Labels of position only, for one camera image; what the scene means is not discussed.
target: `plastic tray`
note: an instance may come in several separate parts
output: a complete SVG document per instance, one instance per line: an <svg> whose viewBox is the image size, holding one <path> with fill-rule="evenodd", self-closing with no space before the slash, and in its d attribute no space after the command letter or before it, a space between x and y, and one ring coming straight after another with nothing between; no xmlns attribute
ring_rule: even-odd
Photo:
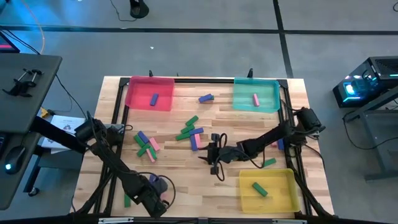
<svg viewBox="0 0 398 224"><path fill-rule="evenodd" d="M263 197L253 188L257 182L268 192ZM241 170L239 173L242 211L248 214L298 212L299 198L291 169Z"/></svg>
<svg viewBox="0 0 398 224"><path fill-rule="evenodd" d="M253 94L257 94L260 106L254 106ZM233 108L236 110L273 113L279 110L279 83L276 80L235 78Z"/></svg>
<svg viewBox="0 0 398 224"><path fill-rule="evenodd" d="M170 111L174 91L173 78L131 77L125 104L137 110ZM158 93L155 106L150 105L154 93Z"/></svg>

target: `black desk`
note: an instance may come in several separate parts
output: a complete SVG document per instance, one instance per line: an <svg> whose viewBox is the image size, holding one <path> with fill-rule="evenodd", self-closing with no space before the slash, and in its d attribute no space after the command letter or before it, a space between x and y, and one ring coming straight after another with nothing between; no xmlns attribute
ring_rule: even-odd
<svg viewBox="0 0 398 224"><path fill-rule="evenodd" d="M36 146L41 135L84 153L84 148L73 136L36 116L61 61L62 58L59 56L0 54L0 132L7 134L7 144L0 155L0 210L10 206L30 158L37 153ZM23 68L44 72L40 77L36 77L37 86L28 90L32 97L10 96L3 92L1 89L10 90L13 87L12 79L18 79L23 74ZM4 171L4 155L21 144L26 147L22 167L18 173L9 175Z"/></svg>

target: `wooden table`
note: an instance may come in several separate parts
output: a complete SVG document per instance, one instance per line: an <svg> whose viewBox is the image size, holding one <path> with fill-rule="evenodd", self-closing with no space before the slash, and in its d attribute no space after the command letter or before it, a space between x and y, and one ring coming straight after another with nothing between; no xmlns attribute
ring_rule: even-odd
<svg viewBox="0 0 398 224"><path fill-rule="evenodd" d="M110 123L118 91L120 77L104 77L101 93L96 107L95 118L104 124ZM288 79L292 106L309 107L304 80ZM206 156L205 151L192 152L189 139L176 141L175 136L185 127L185 122L197 115L196 127L203 127L200 134L203 146L210 141L211 133L226 133L228 145L248 138L256 138L275 126L279 120L277 113L255 113L232 109L232 84L213 83L176 83L174 99L170 112L130 110L127 124L134 127L126 131L121 159L130 169L148 171L169 176L176 185L177 195L174 204L163 217L218 217L218 218L292 218L293 213L266 213L259 215L244 214L241 211L238 175L241 169L256 169L249 161L224 164L226 179L220 182L215 175L210 175L210 166L198 156ZM118 123L124 108L127 87L124 88ZM213 103L199 104L198 97L212 93ZM161 150L157 152L156 163L151 163L147 156L137 157L139 149L133 136L138 131L148 137L155 137ZM318 143L308 139L308 145L319 150ZM275 157L277 163L267 169L286 168L284 153L278 148L266 147L266 159ZM303 147L303 166L308 188L326 211L333 213L328 184L322 160L311 150ZM254 160L257 164L262 156ZM91 152L84 156L73 203L79 209L93 193L100 180L102 162ZM302 194L297 187L302 201ZM108 187L104 191L101 210L104 209L108 196ZM166 192L172 198L172 188ZM144 206L132 202L130 208L124 208L124 192L118 180L112 208L114 216L148 217Z"/></svg>

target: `purple block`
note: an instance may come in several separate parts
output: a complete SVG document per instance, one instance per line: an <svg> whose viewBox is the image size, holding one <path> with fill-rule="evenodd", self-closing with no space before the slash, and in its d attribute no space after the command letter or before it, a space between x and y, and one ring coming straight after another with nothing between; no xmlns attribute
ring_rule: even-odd
<svg viewBox="0 0 398 224"><path fill-rule="evenodd" d="M147 144L149 142L149 139L147 138L147 136L145 136L145 134L142 131L138 132L138 136L141 138L141 140Z"/></svg>
<svg viewBox="0 0 398 224"><path fill-rule="evenodd" d="M196 128L194 130L189 131L189 134L193 136L194 134L200 134L200 133L203 133L203 132L204 132L203 128Z"/></svg>
<svg viewBox="0 0 398 224"><path fill-rule="evenodd" d="M279 150L284 150L285 149L284 140L283 139L278 140L278 149Z"/></svg>
<svg viewBox="0 0 398 224"><path fill-rule="evenodd" d="M199 98L199 102L200 102L200 103L203 103L204 101L208 101L208 100L214 100L212 94L207 94L207 95L201 96L201 97Z"/></svg>
<svg viewBox="0 0 398 224"><path fill-rule="evenodd" d="M150 100L151 106L155 106L158 96L159 96L159 94L157 94L157 93L153 94L152 99Z"/></svg>
<svg viewBox="0 0 398 224"><path fill-rule="evenodd" d="M198 146L197 146L197 142L195 140L195 136L191 135L190 139L191 139L192 151L197 151L198 150Z"/></svg>

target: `pink tray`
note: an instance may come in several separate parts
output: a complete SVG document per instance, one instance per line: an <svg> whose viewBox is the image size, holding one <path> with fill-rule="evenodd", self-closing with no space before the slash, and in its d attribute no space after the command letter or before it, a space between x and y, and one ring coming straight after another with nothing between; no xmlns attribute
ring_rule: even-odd
<svg viewBox="0 0 398 224"><path fill-rule="evenodd" d="M137 110L170 111L173 91L173 78L131 77L125 104ZM159 97L156 105L151 106L150 100L154 93L158 93Z"/></svg>

